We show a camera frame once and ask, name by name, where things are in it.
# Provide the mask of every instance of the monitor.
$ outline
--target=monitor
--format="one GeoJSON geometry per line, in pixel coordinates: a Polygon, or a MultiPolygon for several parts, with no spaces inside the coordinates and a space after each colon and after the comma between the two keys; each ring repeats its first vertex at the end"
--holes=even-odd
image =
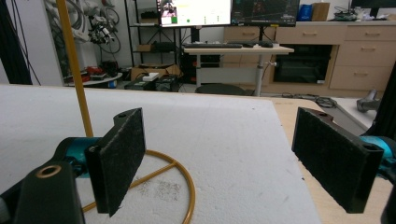
{"type": "Polygon", "coordinates": [[[370,16],[376,17],[380,8],[396,7],[396,0],[352,0],[351,7],[370,8],[370,16]]]}
{"type": "Polygon", "coordinates": [[[231,0],[156,0],[162,27],[230,25],[231,0]]]}
{"type": "Polygon", "coordinates": [[[233,0],[232,25],[295,26],[300,0],[233,0]]]}

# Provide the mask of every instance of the floor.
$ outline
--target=floor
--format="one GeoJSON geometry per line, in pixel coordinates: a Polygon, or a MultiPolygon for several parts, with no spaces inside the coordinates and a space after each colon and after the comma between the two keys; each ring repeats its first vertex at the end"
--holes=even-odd
{"type": "MultiPolygon", "coordinates": [[[[117,89],[123,89],[124,83],[121,83],[117,86],[117,89]]],[[[193,84],[183,84],[180,86],[179,92],[191,92],[194,93],[196,89],[196,86],[193,84]]],[[[262,96],[267,96],[267,97],[283,97],[280,94],[271,94],[271,93],[262,93],[262,96]]],[[[343,111],[341,111],[339,108],[327,108],[321,106],[323,111],[325,111],[327,114],[331,115],[334,117],[334,122],[337,123],[339,126],[342,128],[346,129],[350,133],[353,133],[355,135],[361,135],[365,131],[361,126],[359,126],[355,121],[350,119],[343,111]]]]}

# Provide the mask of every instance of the yellow wire ring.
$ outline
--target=yellow wire ring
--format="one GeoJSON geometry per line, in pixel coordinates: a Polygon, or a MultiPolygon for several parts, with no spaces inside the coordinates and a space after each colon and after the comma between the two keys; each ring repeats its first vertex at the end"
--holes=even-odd
{"type": "MultiPolygon", "coordinates": [[[[170,164],[168,164],[167,166],[164,166],[163,168],[161,168],[161,169],[159,169],[159,170],[157,170],[157,171],[155,171],[155,172],[153,172],[153,173],[151,173],[149,175],[146,175],[146,176],[134,181],[131,184],[131,186],[129,187],[129,189],[132,189],[132,188],[134,188],[134,187],[136,187],[136,186],[138,186],[138,185],[150,180],[151,178],[153,178],[153,177],[155,177],[157,175],[160,175],[160,174],[172,169],[173,167],[176,167],[183,174],[184,178],[187,181],[187,184],[189,185],[190,203],[189,203],[189,209],[187,210],[186,216],[184,216],[183,224],[190,223],[191,219],[192,219],[192,213],[194,211],[194,206],[195,206],[195,186],[194,186],[194,183],[192,182],[192,178],[191,178],[189,172],[177,160],[175,160],[172,157],[170,157],[168,155],[165,155],[165,154],[163,154],[161,152],[148,149],[148,150],[146,150],[146,155],[153,156],[153,157],[158,157],[160,159],[168,161],[170,164]]],[[[96,207],[96,203],[90,203],[90,204],[84,206],[82,208],[82,211],[85,213],[85,212],[90,211],[94,207],[96,207]]]]}

